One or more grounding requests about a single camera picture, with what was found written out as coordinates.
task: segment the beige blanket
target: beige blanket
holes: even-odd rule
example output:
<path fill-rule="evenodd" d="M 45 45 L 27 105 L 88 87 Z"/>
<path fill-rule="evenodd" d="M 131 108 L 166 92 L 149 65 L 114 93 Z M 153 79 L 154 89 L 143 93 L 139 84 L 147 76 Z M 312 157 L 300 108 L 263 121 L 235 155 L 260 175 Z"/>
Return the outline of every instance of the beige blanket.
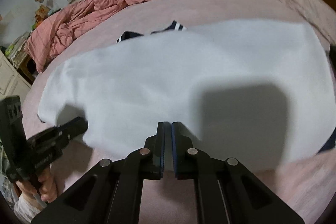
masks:
<path fill-rule="evenodd" d="M 334 12 L 326 16 L 331 17 L 330 21 L 336 20 Z M 38 75 L 22 107 L 26 135 L 30 137 L 48 127 L 38 120 L 37 107 L 50 73 L 64 60 L 80 52 L 111 45 L 127 30 L 150 33 L 164 29 L 173 20 L 188 27 L 236 18 L 267 18 L 290 22 L 305 20 L 298 11 L 286 7 L 286 3 L 279 0 L 153 0 L 126 7 L 79 37 L 52 61 L 44 73 Z M 315 26 L 317 36 L 327 49 L 329 42 L 335 41 L 336 35 L 330 32 L 332 37 L 326 37 L 320 29 L 321 26 Z M 336 192 L 335 156 L 336 151 L 333 150 L 312 159 L 281 166 L 276 171 L 263 172 L 260 178 L 306 224 L 313 224 Z M 105 157 L 111 158 L 103 151 L 71 142 L 65 149 L 64 156 L 52 168 L 60 192 Z M 171 178 L 171 174 L 166 174 L 162 181 L 145 181 L 139 222 L 196 223 L 193 193 L 190 181 L 176 181 Z"/>

